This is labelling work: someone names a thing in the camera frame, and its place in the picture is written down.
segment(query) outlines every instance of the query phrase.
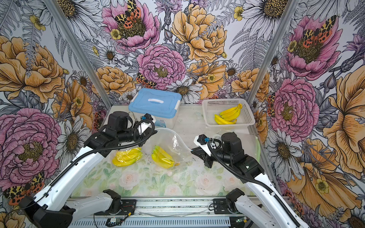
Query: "blue plastic container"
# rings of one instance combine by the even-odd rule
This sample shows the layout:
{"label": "blue plastic container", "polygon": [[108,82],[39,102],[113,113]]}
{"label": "blue plastic container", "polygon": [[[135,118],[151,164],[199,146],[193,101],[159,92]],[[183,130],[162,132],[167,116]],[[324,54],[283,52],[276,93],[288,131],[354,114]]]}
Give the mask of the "blue plastic container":
{"label": "blue plastic container", "polygon": [[133,98],[128,108],[134,117],[140,119],[146,113],[156,118],[156,127],[173,128],[177,119],[181,94],[142,88]]}

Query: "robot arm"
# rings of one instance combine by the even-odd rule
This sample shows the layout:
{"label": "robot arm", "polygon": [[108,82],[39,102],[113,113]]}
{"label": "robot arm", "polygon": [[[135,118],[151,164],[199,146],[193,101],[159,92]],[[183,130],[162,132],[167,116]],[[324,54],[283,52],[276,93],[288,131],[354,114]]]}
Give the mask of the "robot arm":
{"label": "robot arm", "polygon": [[[200,157],[205,166],[211,168],[214,161],[229,164],[226,168],[240,176],[241,181],[246,183],[269,212],[266,213],[252,203],[240,189],[234,189],[226,196],[226,203],[232,213],[241,212],[247,215],[260,228],[309,227],[284,201],[256,159],[244,153],[241,140],[234,132],[223,134],[222,141],[199,135],[195,137],[194,143],[199,147],[194,148],[191,153]],[[256,183],[247,181],[249,179],[256,180]],[[265,184],[266,188],[258,184],[259,182]]]}
{"label": "robot arm", "polygon": [[72,222],[100,211],[116,214],[120,210],[120,195],[110,189],[78,201],[67,202],[67,199],[86,175],[111,152],[102,149],[125,142],[141,142],[144,137],[157,132],[154,130],[154,122],[154,118],[146,114],[140,122],[133,125],[128,113],[112,113],[108,124],[85,142],[76,157],[49,185],[34,197],[26,196],[22,199],[19,206],[25,215],[38,228],[66,228]]}

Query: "blue lid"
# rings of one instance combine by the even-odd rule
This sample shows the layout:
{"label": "blue lid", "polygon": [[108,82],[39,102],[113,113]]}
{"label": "blue lid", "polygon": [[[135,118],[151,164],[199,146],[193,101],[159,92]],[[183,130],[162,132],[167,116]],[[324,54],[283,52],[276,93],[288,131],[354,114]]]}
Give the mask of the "blue lid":
{"label": "blue lid", "polygon": [[148,113],[163,118],[173,118],[181,94],[158,89],[142,88],[129,104],[131,112]]}

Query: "plastic basket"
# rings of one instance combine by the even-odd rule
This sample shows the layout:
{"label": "plastic basket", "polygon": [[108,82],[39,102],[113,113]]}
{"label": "plastic basket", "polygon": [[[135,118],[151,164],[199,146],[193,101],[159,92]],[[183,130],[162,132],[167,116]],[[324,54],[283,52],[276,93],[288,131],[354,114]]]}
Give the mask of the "plastic basket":
{"label": "plastic basket", "polygon": [[[245,99],[228,98],[228,99],[210,99],[203,100],[203,115],[205,124],[209,127],[220,127],[227,130],[245,128],[255,124],[255,118],[252,114],[250,106]],[[237,118],[236,124],[219,125],[214,120],[214,115],[219,115],[220,112],[233,108],[238,104],[242,104],[241,113]]]}

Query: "yellow flower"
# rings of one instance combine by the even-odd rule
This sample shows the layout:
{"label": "yellow flower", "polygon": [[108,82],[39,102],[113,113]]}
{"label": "yellow flower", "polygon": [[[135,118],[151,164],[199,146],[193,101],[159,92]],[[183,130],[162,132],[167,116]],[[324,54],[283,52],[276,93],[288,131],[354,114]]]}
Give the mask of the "yellow flower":
{"label": "yellow flower", "polygon": [[290,44],[288,46],[288,52],[293,52],[296,45],[297,45],[296,40],[293,40],[292,42],[290,42]]}
{"label": "yellow flower", "polygon": [[319,191],[322,194],[328,194],[329,192],[329,185],[327,183],[327,181],[323,181],[322,179],[317,179],[317,183],[316,183],[316,189],[317,191]]}
{"label": "yellow flower", "polygon": [[[119,68],[101,67],[96,70],[96,75],[108,94],[110,91],[113,91],[123,95],[125,92],[136,88],[133,78]],[[91,89],[94,93],[97,93],[94,85],[92,85]]]}
{"label": "yellow flower", "polygon": [[0,212],[0,227],[8,228],[24,228],[25,227],[25,215],[19,215],[14,212],[11,215],[6,216],[6,212]]}
{"label": "yellow flower", "polygon": [[[246,91],[250,91],[253,83],[256,80],[258,70],[259,68],[255,68],[253,70],[246,70],[245,72],[238,74],[239,79],[231,83],[232,92],[244,93]],[[260,102],[263,102],[266,95],[269,93],[269,77],[269,73],[266,72],[265,77],[257,91],[256,97]]]}
{"label": "yellow flower", "polygon": [[80,116],[84,118],[84,124],[92,129],[94,115],[90,104],[91,99],[76,80],[72,80],[72,85],[67,87],[67,92],[61,91],[54,99],[51,106],[54,118],[75,121],[76,117]]}
{"label": "yellow flower", "polygon": [[261,143],[264,143],[268,136],[268,129],[269,129],[269,124],[268,121],[266,120],[267,114],[266,112],[263,112],[261,110],[260,113],[258,111],[255,112],[254,117],[256,121],[255,125],[258,132],[258,136],[260,137]]}
{"label": "yellow flower", "polygon": [[190,64],[187,72],[191,77],[197,78],[195,84],[202,84],[202,90],[200,99],[211,97],[215,92],[219,90],[219,87],[223,87],[224,77],[227,78],[226,65],[211,64],[210,66],[206,62],[198,62]]}
{"label": "yellow flower", "polygon": [[11,92],[8,99],[17,97],[21,90],[37,94],[42,103],[47,103],[54,94],[65,88],[63,68],[53,58],[52,53],[38,44],[35,62],[26,75],[28,66],[22,38],[13,37],[11,41],[0,36],[0,91]]}
{"label": "yellow flower", "polygon": [[224,52],[227,31],[223,26],[207,34],[206,29],[215,22],[215,16],[207,14],[199,5],[189,5],[189,13],[179,11],[175,14],[171,32],[179,38],[176,42],[186,43],[190,48],[189,59],[213,62]]}
{"label": "yellow flower", "polygon": [[361,178],[365,171],[365,66],[337,80],[337,99],[328,97],[338,112],[337,121],[323,129],[336,161],[346,173]]}
{"label": "yellow flower", "polygon": [[97,56],[99,56],[99,51],[96,49],[96,47],[95,47],[95,46],[93,46],[93,47],[92,47],[92,50],[94,51],[94,53],[95,53]]}
{"label": "yellow flower", "polygon": [[41,22],[39,21],[39,17],[36,17],[34,15],[31,15],[29,17],[30,21],[34,24],[34,27],[38,30],[46,30],[46,27],[44,25],[41,24]]}
{"label": "yellow flower", "polygon": [[233,14],[234,19],[237,19],[237,21],[242,20],[241,14],[243,13],[243,11],[244,9],[242,6],[236,6],[236,8],[234,8],[234,14]]}
{"label": "yellow flower", "polygon": [[335,160],[335,154],[320,139],[307,138],[303,143],[304,155],[299,164],[304,170],[304,175],[302,179],[294,176],[294,181],[287,182],[288,187],[301,203],[312,209],[320,205],[321,216],[328,217],[338,207],[343,207],[344,214],[340,221],[346,221],[351,217],[351,209],[361,207],[361,200],[357,200],[357,195],[345,186],[348,183],[343,174],[336,172],[339,163]]}
{"label": "yellow flower", "polygon": [[118,29],[112,29],[112,31],[110,32],[110,35],[112,36],[112,38],[114,40],[119,40],[122,38],[120,35],[120,31]]}

